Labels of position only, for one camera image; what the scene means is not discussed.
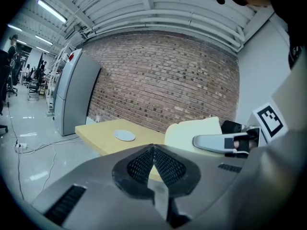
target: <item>wooden table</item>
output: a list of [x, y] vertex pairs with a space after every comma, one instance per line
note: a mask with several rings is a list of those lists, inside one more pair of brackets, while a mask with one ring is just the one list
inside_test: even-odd
[[[113, 133], [115, 130], [124, 129], [135, 135], [134, 141], [122, 141]], [[75, 128], [76, 134], [89, 146], [102, 156], [123, 151], [147, 144], [164, 144], [165, 135], [157, 131], [142, 127], [125, 119], [116, 119], [92, 125], [82, 125]], [[151, 179], [161, 181], [161, 177], [153, 167]]]

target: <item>brick wall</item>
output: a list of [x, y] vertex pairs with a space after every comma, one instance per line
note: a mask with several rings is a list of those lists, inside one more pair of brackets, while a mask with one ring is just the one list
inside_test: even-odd
[[218, 116], [234, 120], [237, 58], [181, 34], [119, 34], [87, 43], [101, 66], [88, 115], [124, 118], [160, 132], [173, 123]]

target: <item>cable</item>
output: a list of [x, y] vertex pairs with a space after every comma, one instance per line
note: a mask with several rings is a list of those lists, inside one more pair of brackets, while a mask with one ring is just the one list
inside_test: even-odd
[[234, 153], [244, 153], [244, 154], [249, 155], [249, 152], [247, 152], [247, 151], [238, 151], [237, 149], [234, 149]]
[[45, 148], [45, 147], [47, 147], [47, 146], [49, 146], [49, 145], [51, 145], [51, 144], [57, 144], [57, 143], [59, 143], [59, 142], [65, 142], [65, 141], [69, 141], [69, 140], [74, 140], [74, 139], [76, 139], [76, 138], [78, 138], [78, 136], [75, 137], [75, 138], [67, 139], [67, 140], [59, 140], [59, 141], [52, 142], [52, 143], [49, 143], [49, 144], [42, 144], [42, 145], [38, 146], [38, 148], [36, 148], [36, 149], [34, 149], [34, 150], [32, 150], [32, 151], [23, 152], [23, 153], [20, 153], [20, 154], [32, 153], [32, 152], [34, 152], [34, 151], [41, 150], [41, 149], [43, 149], [43, 148]]
[[16, 138], [15, 144], [18, 144], [18, 138], [17, 138], [16, 132], [14, 130], [14, 125], [13, 125], [12, 116], [11, 116], [11, 112], [10, 112], [10, 103], [9, 102], [7, 103], [7, 106], [8, 106], [8, 109], [9, 109], [9, 116], [10, 116], [10, 120], [11, 120], [11, 124], [12, 124], [12, 130], [13, 130], [15, 138]]
[[[14, 135], [15, 135], [15, 138], [16, 138], [16, 143], [15, 144], [18, 144], [18, 138], [17, 138], [17, 135], [16, 135], [16, 132], [14, 130], [14, 125], [13, 125], [13, 121], [12, 121], [12, 116], [11, 116], [11, 112], [10, 112], [10, 103], [8, 102], [7, 103], [7, 106], [8, 106], [8, 109], [9, 109], [9, 116], [10, 116], [10, 120], [11, 120], [11, 124], [12, 124], [12, 130], [14, 132]], [[21, 190], [21, 183], [20, 183], [20, 147], [18, 147], [18, 165], [17, 165], [17, 171], [18, 171], [18, 183], [19, 183], [19, 190], [20, 190], [20, 193], [21, 193], [21, 197], [23, 198], [24, 200], [24, 194]]]
[[44, 190], [44, 188], [45, 188], [45, 184], [46, 184], [46, 182], [47, 182], [47, 181], [48, 181], [48, 179], [50, 178], [51, 170], [52, 170], [52, 168], [53, 168], [53, 166], [54, 166], [54, 158], [55, 158], [55, 157], [56, 157], [56, 155], [57, 155], [56, 151], [54, 150], [54, 146], [53, 146], [53, 144], [52, 144], [52, 145], [48, 145], [48, 146], [52, 146], [52, 149], [53, 149], [53, 152], [54, 152], [54, 156], [53, 156], [53, 159], [52, 159], [52, 166], [50, 167], [50, 170], [49, 170], [49, 175], [48, 175], [47, 179], [45, 180], [45, 182], [44, 182], [44, 184], [43, 184], [43, 188], [42, 188], [42, 190], [39, 192], [39, 194], [38, 194], [38, 195], [40, 195], [40, 194], [42, 193], [42, 191], [43, 191], [43, 190]]
[[20, 193], [21, 193], [21, 197], [22, 197], [23, 200], [24, 200], [24, 195], [23, 195], [23, 192], [22, 192], [22, 190], [21, 190], [20, 170], [19, 170], [19, 167], [20, 167], [20, 153], [18, 153], [18, 166], [17, 166], [17, 169], [18, 169], [18, 183], [19, 183], [19, 190], [20, 190]]
[[42, 144], [42, 145], [38, 146], [36, 149], [34, 149], [34, 150], [32, 150], [32, 151], [29, 151], [29, 152], [27, 152], [27, 153], [24, 152], [24, 153], [22, 153], [22, 154], [23, 154], [23, 155], [30, 155], [30, 154], [34, 153], [35, 151], [42, 149], [43, 147], [41, 147], [41, 146], [44, 146], [44, 148], [45, 148], [45, 147], [51, 146], [51, 145], [62, 145], [62, 144], [66, 144], [66, 143], [80, 142], [80, 141], [82, 141], [82, 140], [67, 141], [67, 142], [63, 142], [63, 143], [48, 143], [48, 144]]

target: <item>vent grille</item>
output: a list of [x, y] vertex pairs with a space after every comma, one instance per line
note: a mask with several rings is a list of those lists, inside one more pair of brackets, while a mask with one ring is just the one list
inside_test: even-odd
[[242, 169], [242, 167], [237, 167], [237, 166], [233, 166], [233, 165], [229, 165], [229, 164], [225, 164], [225, 163], [221, 163], [218, 167], [220, 169], [235, 172], [235, 173], [240, 173], [241, 169]]
[[128, 174], [137, 182], [147, 185], [150, 171], [154, 165], [153, 162], [153, 149], [149, 149], [128, 164]]
[[76, 206], [86, 188], [73, 185], [45, 214], [45, 217], [61, 226], [72, 209]]
[[167, 187], [180, 180], [187, 171], [182, 163], [159, 149], [154, 150], [154, 164]]

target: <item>fluorescent light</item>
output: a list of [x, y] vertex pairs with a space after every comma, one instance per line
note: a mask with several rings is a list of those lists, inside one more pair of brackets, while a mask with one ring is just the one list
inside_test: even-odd
[[49, 41], [47, 41], [46, 39], [43, 39], [43, 38], [41, 38], [41, 37], [39, 37], [39, 36], [37, 36], [37, 35], [35, 35], [35, 37], [38, 38], [38, 39], [40, 39], [40, 40], [42, 40], [42, 41], [44, 41], [44, 42], [46, 42], [46, 43], [48, 43], [48, 44], [50, 44], [50, 45], [52, 45], [52, 43], [49, 42]]
[[57, 12], [55, 9], [51, 8], [50, 5], [48, 5], [47, 3], [45, 3], [42, 0], [38, 0], [37, 4], [39, 6], [42, 6], [45, 10], [47, 10], [48, 12], [50, 12], [51, 14], [53, 14], [55, 17], [57, 17], [60, 21], [62, 21], [63, 23], [65, 23], [67, 21], [67, 19], [62, 16], [59, 12]]
[[27, 43], [23, 42], [23, 41], [20, 41], [20, 40], [17, 40], [18, 43], [21, 43], [21, 44], [25, 44], [27, 45]]
[[49, 53], [49, 51], [44, 50], [44, 49], [42, 49], [42, 48], [40, 48], [40, 47], [37, 47], [37, 48], [40, 49], [40, 50], [43, 50], [43, 51], [45, 51], [45, 52], [47, 52], [47, 53]]
[[17, 31], [21, 31], [21, 32], [22, 32], [22, 29], [20, 29], [20, 28], [18, 28], [18, 27], [16, 27], [16, 26], [13, 26], [13, 25], [8, 24], [8, 27], [13, 28], [13, 29], [15, 29], [15, 30], [17, 30]]

